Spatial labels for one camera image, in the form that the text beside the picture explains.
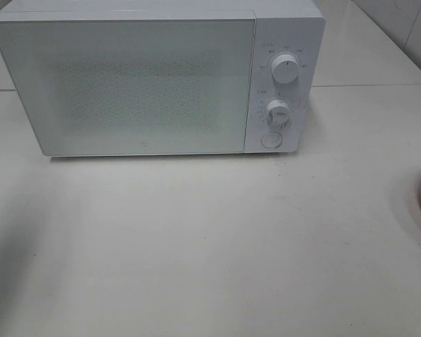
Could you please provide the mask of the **white timer knob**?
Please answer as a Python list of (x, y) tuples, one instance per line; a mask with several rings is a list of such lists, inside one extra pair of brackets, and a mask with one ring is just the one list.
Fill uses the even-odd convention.
[(290, 107), (284, 100), (272, 100), (265, 109), (268, 124), (283, 125), (290, 120)]

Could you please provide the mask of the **round white door button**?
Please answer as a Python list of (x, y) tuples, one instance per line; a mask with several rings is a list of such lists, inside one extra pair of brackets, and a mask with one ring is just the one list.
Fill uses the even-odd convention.
[(261, 137), (261, 143), (267, 149), (277, 148), (282, 143), (282, 135), (275, 131), (266, 133)]

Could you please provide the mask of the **white microwave door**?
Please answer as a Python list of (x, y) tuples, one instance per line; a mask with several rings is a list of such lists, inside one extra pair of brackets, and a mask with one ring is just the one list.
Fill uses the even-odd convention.
[(0, 22), (43, 154), (242, 152), (253, 20)]

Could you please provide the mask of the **upper white power knob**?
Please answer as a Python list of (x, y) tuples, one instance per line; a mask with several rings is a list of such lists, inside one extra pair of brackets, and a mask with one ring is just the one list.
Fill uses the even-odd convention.
[(279, 84), (288, 84), (298, 77), (300, 61), (296, 54), (284, 52), (272, 59), (270, 68), (275, 82)]

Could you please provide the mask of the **white microwave oven body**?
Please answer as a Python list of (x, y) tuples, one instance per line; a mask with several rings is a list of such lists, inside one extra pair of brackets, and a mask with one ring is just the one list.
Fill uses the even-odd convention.
[[(253, 20), (254, 32), (243, 151), (200, 154), (296, 151), (326, 23), (312, 1), (12, 1), (0, 10), (0, 22), (202, 20)], [(272, 77), (270, 65), (275, 56), (284, 52), (296, 54), (300, 71), (294, 81), (279, 84)], [(267, 123), (265, 108), (272, 100), (288, 103), (287, 124)], [(282, 135), (282, 143), (267, 149), (261, 137), (272, 131)]]

